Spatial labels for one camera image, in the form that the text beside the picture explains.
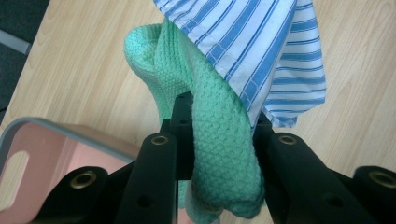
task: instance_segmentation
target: black metal bracket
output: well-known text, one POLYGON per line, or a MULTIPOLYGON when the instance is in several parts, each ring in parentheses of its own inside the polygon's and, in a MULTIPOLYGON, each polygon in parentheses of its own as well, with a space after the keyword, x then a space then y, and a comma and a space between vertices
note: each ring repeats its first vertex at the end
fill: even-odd
MULTIPOLYGON (((147 137, 133 163, 108 175, 98 167, 68 174, 33 223, 177 223, 177 181, 191 179, 192 95, 147 137)), ((274 133, 261 115, 253 136, 275 223, 396 223, 396 174, 361 167, 353 178, 328 169, 300 137, 274 133)))

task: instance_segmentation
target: wooden table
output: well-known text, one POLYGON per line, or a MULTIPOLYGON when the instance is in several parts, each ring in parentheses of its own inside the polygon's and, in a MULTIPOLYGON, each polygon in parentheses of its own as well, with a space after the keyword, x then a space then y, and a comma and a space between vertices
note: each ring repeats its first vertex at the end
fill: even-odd
MULTIPOLYGON (((328 81, 326 103, 293 129, 332 169, 396 171, 396 2, 314 1, 328 81)), ((0 133, 20 117, 76 123, 140 145, 159 130, 155 102, 123 56, 133 28, 161 22, 151 1, 52 0, 0 133)), ((223 215, 224 223, 263 223, 223 215)))

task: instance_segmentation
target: screw hole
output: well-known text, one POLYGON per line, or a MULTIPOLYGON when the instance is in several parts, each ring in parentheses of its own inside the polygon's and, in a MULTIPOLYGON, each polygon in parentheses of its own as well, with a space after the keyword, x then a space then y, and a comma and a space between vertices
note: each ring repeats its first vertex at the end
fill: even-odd
POLYGON ((288 135, 281 135, 279 136, 278 140, 286 145, 295 145, 297 143, 297 140, 291 136, 288 135))
POLYGON ((391 175, 380 171, 372 171, 369 173, 370 178, 377 184, 389 188, 396 189, 396 179, 391 175))
POLYGON ((137 204, 142 208, 149 208, 154 204, 154 201, 149 196, 141 195, 137 199, 137 204))
POLYGON ((157 146, 165 145, 169 139, 165 136, 156 136, 151 139, 151 143, 157 146))
POLYGON ((344 201, 342 198, 338 197, 337 195, 333 194, 333 193, 325 193, 323 195, 323 201, 332 206, 332 207, 343 207, 344 206, 344 201))
POLYGON ((70 182, 70 186, 73 189, 84 189, 91 185, 96 180, 96 174, 92 171, 75 176, 70 182))

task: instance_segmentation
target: waffle texture fabric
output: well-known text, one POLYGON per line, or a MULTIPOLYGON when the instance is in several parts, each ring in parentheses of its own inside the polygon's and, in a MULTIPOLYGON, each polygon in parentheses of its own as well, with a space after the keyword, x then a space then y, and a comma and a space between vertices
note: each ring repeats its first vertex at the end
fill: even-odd
POLYGON ((224 209, 254 217, 264 198, 263 177, 241 99, 198 48, 169 20, 132 30, 125 56, 148 85, 161 119, 175 98, 191 91, 195 164, 181 183, 180 206, 195 223, 211 223, 224 209))

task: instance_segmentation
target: blue striped shirt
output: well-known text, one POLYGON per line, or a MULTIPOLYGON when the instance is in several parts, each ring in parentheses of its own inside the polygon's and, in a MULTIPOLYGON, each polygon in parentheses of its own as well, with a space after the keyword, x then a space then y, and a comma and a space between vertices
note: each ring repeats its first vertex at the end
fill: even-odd
POLYGON ((154 0, 240 97, 252 130, 324 103, 326 80, 312 0, 154 0))

